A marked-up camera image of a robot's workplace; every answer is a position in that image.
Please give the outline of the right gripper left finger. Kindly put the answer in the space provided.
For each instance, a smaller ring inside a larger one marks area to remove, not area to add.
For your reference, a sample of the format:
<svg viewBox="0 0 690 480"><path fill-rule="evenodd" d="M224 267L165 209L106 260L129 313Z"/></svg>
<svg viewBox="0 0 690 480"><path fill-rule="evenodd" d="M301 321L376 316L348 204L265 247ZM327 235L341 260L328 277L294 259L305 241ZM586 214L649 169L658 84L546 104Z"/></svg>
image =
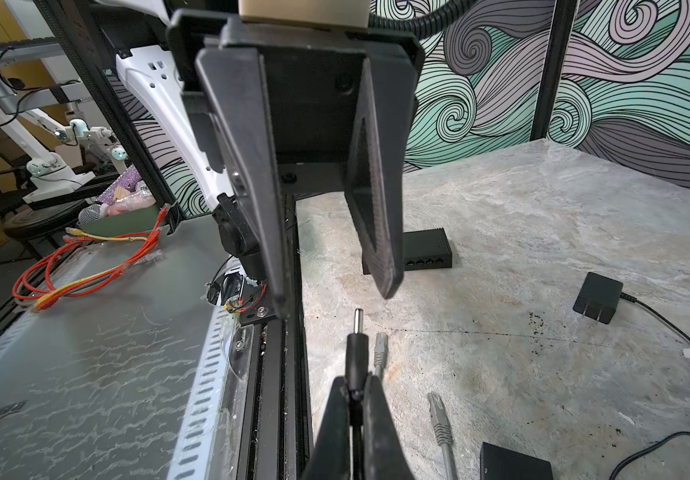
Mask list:
<svg viewBox="0 0 690 480"><path fill-rule="evenodd" d="M303 479L350 478L350 430L350 392L345 379L336 377Z"/></svg>

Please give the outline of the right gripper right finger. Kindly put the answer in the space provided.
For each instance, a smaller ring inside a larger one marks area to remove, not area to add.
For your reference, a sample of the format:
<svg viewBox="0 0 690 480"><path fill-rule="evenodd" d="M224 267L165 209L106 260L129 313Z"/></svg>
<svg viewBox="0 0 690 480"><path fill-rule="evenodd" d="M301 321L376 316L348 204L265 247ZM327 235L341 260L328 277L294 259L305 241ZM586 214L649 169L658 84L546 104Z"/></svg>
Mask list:
<svg viewBox="0 0 690 480"><path fill-rule="evenodd" d="M362 407L364 478L412 480L382 383L375 375L367 377Z"/></svg>

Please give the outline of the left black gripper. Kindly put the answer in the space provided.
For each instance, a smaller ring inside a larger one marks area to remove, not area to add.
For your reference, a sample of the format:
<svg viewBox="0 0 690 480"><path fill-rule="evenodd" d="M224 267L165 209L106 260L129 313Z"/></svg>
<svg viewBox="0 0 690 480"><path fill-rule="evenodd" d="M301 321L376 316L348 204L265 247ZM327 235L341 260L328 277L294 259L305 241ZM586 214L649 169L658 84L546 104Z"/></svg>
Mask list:
<svg viewBox="0 0 690 480"><path fill-rule="evenodd" d="M424 60L404 32L312 28L179 10L167 37L186 110L231 177L286 318L285 194L345 191L380 295L404 276L402 175Z"/></svg>

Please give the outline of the black power adapter with cable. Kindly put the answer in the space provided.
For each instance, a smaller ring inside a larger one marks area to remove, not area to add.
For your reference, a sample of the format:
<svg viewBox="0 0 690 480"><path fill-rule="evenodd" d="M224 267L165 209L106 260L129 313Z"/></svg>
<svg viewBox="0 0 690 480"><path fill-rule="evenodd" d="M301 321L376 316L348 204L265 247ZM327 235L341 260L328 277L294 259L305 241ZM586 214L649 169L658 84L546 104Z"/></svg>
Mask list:
<svg viewBox="0 0 690 480"><path fill-rule="evenodd" d="M369 337L364 333L364 311L356 308L353 319L353 332L347 336L345 382L353 402L364 397L368 376Z"/></svg>

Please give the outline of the black network switch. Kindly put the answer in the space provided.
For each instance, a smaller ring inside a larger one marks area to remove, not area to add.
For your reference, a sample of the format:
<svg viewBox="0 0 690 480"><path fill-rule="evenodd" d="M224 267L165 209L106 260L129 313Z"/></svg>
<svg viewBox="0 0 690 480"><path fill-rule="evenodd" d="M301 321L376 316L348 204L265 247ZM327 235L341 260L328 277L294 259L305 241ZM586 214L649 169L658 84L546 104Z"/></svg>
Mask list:
<svg viewBox="0 0 690 480"><path fill-rule="evenodd" d="M403 232L401 241L403 271L419 271L432 269L449 269L453 266L453 253L446 231L443 228L429 230L415 230ZM393 264L388 266L380 262L383 257L378 257L377 261L372 259L371 263L367 258L367 250L362 251L362 267L364 275L372 275L375 272L378 276L390 273Z"/></svg>

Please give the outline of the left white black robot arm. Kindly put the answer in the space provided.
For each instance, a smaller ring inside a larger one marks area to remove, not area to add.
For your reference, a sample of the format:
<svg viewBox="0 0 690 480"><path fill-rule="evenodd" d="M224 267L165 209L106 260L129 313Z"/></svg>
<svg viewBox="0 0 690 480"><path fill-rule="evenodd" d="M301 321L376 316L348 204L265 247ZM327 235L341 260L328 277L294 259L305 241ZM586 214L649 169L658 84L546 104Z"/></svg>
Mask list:
<svg viewBox="0 0 690 480"><path fill-rule="evenodd" d="M294 304L286 212L342 192L376 288L404 277L402 174L426 27L366 1L115 1L163 24L117 59L183 154L223 248L276 311Z"/></svg>

